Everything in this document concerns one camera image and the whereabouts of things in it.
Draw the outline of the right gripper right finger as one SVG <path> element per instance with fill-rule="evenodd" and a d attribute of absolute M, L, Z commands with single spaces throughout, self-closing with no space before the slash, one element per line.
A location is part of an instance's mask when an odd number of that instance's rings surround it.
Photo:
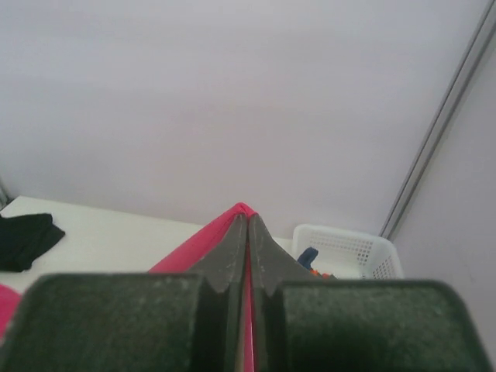
<path fill-rule="evenodd" d="M 248 225 L 256 371 L 488 371 L 462 298 L 431 280 L 345 280 L 311 274 Z"/>

